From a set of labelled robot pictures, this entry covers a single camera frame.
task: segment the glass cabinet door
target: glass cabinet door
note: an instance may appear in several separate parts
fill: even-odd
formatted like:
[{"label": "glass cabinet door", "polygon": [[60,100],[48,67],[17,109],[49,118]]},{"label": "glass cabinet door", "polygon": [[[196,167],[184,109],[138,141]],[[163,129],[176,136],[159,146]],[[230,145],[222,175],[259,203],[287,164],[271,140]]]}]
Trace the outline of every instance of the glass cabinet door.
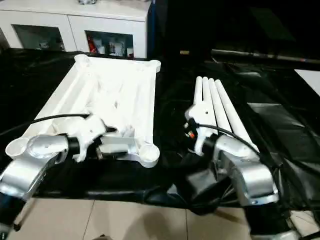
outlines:
[{"label": "glass cabinet door", "polygon": [[0,28],[11,48],[77,50],[66,15],[0,10]]},{"label": "glass cabinet door", "polygon": [[18,24],[13,24],[12,27],[24,49],[66,50],[58,27]]},{"label": "glass cabinet door", "polygon": [[107,54],[119,57],[134,57],[134,41],[132,34],[121,34],[85,30],[91,53]]},{"label": "glass cabinet door", "polygon": [[79,51],[127,58],[147,57],[145,22],[87,16],[68,18]]}]

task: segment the white plastic part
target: white plastic part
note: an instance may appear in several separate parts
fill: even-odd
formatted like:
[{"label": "white plastic part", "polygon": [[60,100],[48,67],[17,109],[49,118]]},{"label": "white plastic part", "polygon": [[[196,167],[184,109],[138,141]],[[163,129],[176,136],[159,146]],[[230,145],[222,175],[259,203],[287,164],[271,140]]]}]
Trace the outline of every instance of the white plastic part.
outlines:
[{"label": "white plastic part", "polygon": [[153,168],[159,159],[160,150],[154,144],[145,144],[139,148],[140,164],[145,168]]},{"label": "white plastic part", "polygon": [[80,124],[79,130],[72,136],[78,139],[80,148],[80,153],[75,161],[79,163],[85,160],[88,147],[105,132],[105,124],[97,115],[87,117],[83,124]]},{"label": "white plastic part", "polygon": [[231,132],[232,130],[231,130],[224,106],[221,102],[215,81],[213,78],[210,78],[208,82],[209,82],[211,100],[214,108],[217,125],[219,128],[222,128]]},{"label": "white plastic part", "polygon": [[129,160],[139,162],[145,168],[154,167],[159,159],[160,150],[154,144],[133,138],[118,138],[115,136],[105,136],[101,139],[102,145],[99,146],[103,153],[128,152],[127,155],[119,160]]},{"label": "white plastic part", "polygon": [[151,60],[150,61],[150,64],[154,65],[155,66],[155,72],[158,73],[160,72],[160,69],[161,69],[161,62],[158,61],[158,60]]},{"label": "white plastic part", "polygon": [[[198,124],[212,125],[212,115],[210,112],[211,106],[212,103],[206,101],[201,101],[197,104],[194,104],[185,113],[185,118],[187,120],[193,118]],[[213,133],[215,133],[215,130],[208,127],[199,127],[197,132],[201,136],[210,137]]]},{"label": "white plastic part", "polygon": [[251,138],[249,137],[249,134],[242,123],[239,115],[237,114],[237,111],[232,104],[224,86],[222,85],[221,81],[218,79],[215,81],[215,85],[217,88],[217,91],[219,93],[220,99],[222,101],[225,113],[229,119],[229,122],[231,124],[233,132],[239,136],[240,138],[244,139],[247,141],[249,144],[251,144],[255,149],[258,150],[257,146],[253,144],[251,141]]},{"label": "white plastic part", "polygon": [[11,141],[5,148],[5,154],[7,154],[13,160],[21,156],[27,148],[29,138],[19,137]]},{"label": "white plastic part", "polygon": [[197,76],[195,79],[193,104],[202,102],[202,77]]},{"label": "white plastic part", "polygon": [[[210,117],[211,117],[210,125],[217,126],[215,110],[214,110],[214,106],[212,105],[211,93],[209,88],[209,80],[206,76],[202,78],[202,92],[203,92],[203,101],[208,103],[208,107],[210,111]],[[215,134],[218,134],[218,131],[215,129],[213,130],[213,132]]]}]

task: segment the glossy black surface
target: glossy black surface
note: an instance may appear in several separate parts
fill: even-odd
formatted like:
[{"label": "glossy black surface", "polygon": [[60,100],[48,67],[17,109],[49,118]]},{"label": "glossy black surface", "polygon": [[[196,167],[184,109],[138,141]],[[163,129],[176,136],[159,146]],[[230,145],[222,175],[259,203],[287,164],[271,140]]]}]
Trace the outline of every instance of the glossy black surface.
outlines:
[{"label": "glossy black surface", "polygon": [[[0,55],[1,130],[35,118],[76,54],[10,49]],[[281,205],[307,209],[308,201],[320,207],[320,97],[293,71],[317,66],[160,60],[154,107],[154,143],[161,152],[157,166],[98,161],[91,153],[82,163],[67,161],[50,169],[38,197],[129,201],[197,214],[218,205],[237,206],[236,196],[226,191],[230,181],[216,182],[210,163],[189,153],[184,142],[184,112],[192,104],[196,76],[207,76],[222,80],[261,160],[274,173]],[[1,137],[1,151],[23,131]],[[8,162],[3,153],[1,169]]]}]

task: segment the black plastic sheet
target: black plastic sheet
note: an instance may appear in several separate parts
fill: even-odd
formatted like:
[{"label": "black plastic sheet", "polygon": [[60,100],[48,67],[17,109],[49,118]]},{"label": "black plastic sheet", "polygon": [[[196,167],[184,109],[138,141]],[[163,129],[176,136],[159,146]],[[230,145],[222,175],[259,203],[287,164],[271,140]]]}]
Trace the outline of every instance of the black plastic sheet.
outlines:
[{"label": "black plastic sheet", "polygon": [[[10,49],[0,55],[0,96],[6,102],[2,130],[35,118],[76,54]],[[319,207],[320,98],[293,69],[190,60],[161,63],[153,133],[161,152],[158,164],[148,169],[137,162],[98,161],[92,153],[84,162],[66,161],[51,168],[37,197],[128,201],[197,214],[238,206],[230,180],[217,182],[210,161],[188,152],[185,145],[184,112],[193,102],[196,77],[207,76],[221,79],[261,161],[273,172],[282,206]],[[23,130],[1,137],[2,151]],[[3,154],[1,169],[9,161]]]}]

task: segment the white floor tile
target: white floor tile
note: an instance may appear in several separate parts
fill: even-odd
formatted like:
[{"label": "white floor tile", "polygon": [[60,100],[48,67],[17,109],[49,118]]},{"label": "white floor tile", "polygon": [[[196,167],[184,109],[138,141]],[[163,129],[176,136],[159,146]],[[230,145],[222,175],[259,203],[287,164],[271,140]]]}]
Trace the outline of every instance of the white floor tile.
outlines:
[{"label": "white floor tile", "polygon": [[92,205],[91,200],[37,199],[9,240],[82,240]]},{"label": "white floor tile", "polygon": [[84,240],[187,240],[184,209],[95,201]]},{"label": "white floor tile", "polygon": [[305,220],[310,224],[317,225],[314,220],[313,214],[310,211],[291,211],[291,214]]},{"label": "white floor tile", "polygon": [[296,214],[291,215],[291,219],[302,236],[307,236],[309,234],[313,234],[319,231],[319,228],[315,224],[310,223],[310,219],[306,221],[303,218],[297,216]]},{"label": "white floor tile", "polygon": [[187,210],[188,240],[249,240],[250,231],[242,209],[218,208],[198,216]]}]

